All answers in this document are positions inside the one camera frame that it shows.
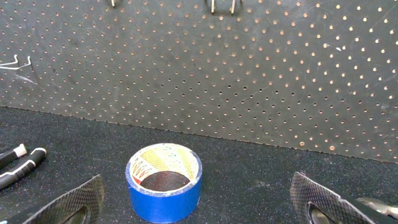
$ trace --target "pegboard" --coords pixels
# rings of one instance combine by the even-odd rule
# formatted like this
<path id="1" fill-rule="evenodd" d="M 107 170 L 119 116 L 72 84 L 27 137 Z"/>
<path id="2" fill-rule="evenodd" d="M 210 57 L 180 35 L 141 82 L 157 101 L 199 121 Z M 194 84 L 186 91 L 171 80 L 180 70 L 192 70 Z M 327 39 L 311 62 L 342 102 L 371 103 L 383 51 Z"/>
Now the pegboard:
<path id="1" fill-rule="evenodd" d="M 0 105 L 398 162 L 396 0 L 232 2 L 1 0 Z"/>

